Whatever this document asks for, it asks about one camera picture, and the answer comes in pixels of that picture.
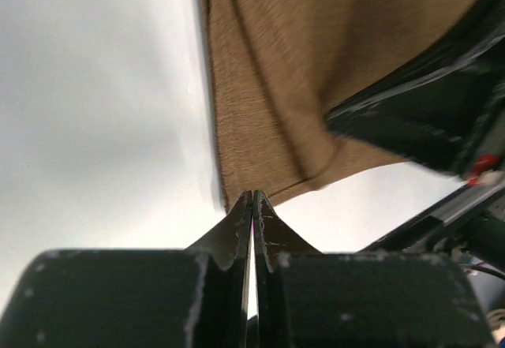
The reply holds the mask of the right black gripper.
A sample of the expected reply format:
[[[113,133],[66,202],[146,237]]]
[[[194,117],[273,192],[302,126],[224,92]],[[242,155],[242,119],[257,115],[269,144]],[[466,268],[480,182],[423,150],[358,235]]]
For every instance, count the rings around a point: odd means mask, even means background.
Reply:
[[[330,109],[328,130],[466,178],[504,113],[504,0],[476,0],[427,50]]]

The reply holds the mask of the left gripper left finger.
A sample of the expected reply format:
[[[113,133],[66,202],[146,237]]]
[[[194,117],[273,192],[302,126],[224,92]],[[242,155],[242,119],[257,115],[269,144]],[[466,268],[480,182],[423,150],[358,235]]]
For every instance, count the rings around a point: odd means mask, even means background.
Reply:
[[[243,347],[253,195],[186,249],[59,249],[22,273],[4,347]]]

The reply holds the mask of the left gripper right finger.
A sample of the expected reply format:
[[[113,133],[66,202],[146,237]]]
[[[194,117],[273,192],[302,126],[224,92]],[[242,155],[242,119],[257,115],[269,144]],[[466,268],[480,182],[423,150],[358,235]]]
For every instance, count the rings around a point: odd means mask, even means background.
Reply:
[[[260,347],[493,347],[469,281],[435,254],[314,249],[255,192]]]

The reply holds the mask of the brown cloth napkin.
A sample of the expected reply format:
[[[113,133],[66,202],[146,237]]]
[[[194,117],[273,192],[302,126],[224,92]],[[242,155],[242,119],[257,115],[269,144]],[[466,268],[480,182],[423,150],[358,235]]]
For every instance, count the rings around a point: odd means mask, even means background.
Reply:
[[[273,204],[399,157],[324,115],[441,37],[474,0],[201,0],[225,208]]]

